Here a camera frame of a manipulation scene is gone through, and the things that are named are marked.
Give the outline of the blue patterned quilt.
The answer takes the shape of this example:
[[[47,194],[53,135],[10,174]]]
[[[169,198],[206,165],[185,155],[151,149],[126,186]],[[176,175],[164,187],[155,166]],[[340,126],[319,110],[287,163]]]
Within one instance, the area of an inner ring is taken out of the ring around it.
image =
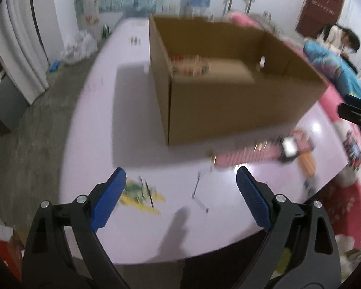
[[[361,80],[340,56],[314,41],[306,41],[303,53],[313,67],[326,77],[341,97],[351,95],[361,99]]]

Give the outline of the dark red door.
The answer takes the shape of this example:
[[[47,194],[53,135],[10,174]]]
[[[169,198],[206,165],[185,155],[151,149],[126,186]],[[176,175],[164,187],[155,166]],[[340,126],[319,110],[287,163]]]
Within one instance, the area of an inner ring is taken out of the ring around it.
[[[327,24],[336,24],[344,0],[304,0],[295,30],[304,37],[316,38]]]

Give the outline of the seated person in white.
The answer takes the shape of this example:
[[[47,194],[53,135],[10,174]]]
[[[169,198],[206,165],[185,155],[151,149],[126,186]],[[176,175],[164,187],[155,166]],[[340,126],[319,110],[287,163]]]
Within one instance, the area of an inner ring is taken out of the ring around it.
[[[345,49],[356,53],[360,49],[361,43],[359,37],[351,29],[338,24],[326,24],[318,31],[316,41],[343,58],[352,69],[355,68]]]

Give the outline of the silver hair pin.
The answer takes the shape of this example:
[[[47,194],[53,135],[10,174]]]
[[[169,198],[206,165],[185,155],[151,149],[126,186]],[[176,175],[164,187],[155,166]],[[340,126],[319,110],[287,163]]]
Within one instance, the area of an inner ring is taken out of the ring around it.
[[[205,214],[208,214],[209,213],[209,207],[200,198],[201,177],[202,177],[202,174],[199,171],[197,173],[197,179],[196,179],[193,191],[192,191],[191,199],[203,210],[203,212]]]

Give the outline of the brown cardboard box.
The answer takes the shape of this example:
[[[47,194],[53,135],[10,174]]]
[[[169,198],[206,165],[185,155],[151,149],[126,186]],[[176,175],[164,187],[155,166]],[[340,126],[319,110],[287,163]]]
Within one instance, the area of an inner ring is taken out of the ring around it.
[[[297,123],[327,89],[301,55],[261,29],[153,16],[149,37],[169,146]]]

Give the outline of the white plastic bag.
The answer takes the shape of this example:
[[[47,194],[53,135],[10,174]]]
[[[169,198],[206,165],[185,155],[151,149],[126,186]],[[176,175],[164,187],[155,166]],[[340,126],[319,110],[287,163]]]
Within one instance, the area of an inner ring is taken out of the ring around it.
[[[65,65],[74,65],[90,58],[98,51],[98,44],[87,30],[81,30],[75,35],[73,43],[68,44],[61,53],[60,61]]]

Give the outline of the wooden chair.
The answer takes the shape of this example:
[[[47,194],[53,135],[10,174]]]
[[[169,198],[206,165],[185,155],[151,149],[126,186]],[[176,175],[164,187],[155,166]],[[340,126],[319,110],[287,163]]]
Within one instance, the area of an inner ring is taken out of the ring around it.
[[[230,12],[240,12],[248,14],[255,0],[224,0],[224,9],[222,14],[227,15]]]

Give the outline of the pink floral blanket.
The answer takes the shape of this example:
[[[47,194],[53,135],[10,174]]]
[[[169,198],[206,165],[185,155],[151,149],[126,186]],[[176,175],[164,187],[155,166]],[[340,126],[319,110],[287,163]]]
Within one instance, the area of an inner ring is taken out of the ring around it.
[[[297,46],[292,47],[311,64],[303,48],[304,45],[301,50]],[[324,203],[337,241],[345,246],[346,251],[361,249],[361,132],[356,124],[338,116],[338,105],[344,102],[344,98],[320,74],[327,82],[327,90],[319,103],[333,124],[348,163],[316,194],[316,198]]]

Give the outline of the white curtain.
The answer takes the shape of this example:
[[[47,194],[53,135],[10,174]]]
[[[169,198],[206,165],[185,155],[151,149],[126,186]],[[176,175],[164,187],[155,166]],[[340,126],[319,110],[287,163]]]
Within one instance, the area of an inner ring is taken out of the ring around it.
[[[29,105],[49,89],[48,60],[37,34],[31,0],[2,0],[0,61]]]

